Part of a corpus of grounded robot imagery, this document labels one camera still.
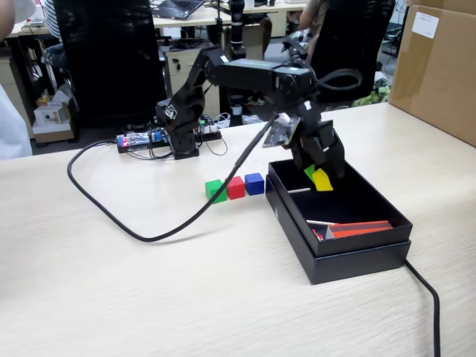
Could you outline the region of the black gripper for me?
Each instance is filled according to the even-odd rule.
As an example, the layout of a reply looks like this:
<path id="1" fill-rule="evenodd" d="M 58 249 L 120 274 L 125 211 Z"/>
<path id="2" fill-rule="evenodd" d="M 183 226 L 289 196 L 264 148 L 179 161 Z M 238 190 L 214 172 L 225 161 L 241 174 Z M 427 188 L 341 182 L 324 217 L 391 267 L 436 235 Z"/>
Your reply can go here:
<path id="1" fill-rule="evenodd" d="M 330 181 L 345 174 L 344 145 L 333 129 L 332 121 L 322 121 L 321 107 L 307 100 L 297 107 L 300 119 L 289 145 L 293 162 L 314 183 L 316 166 L 322 168 Z"/>

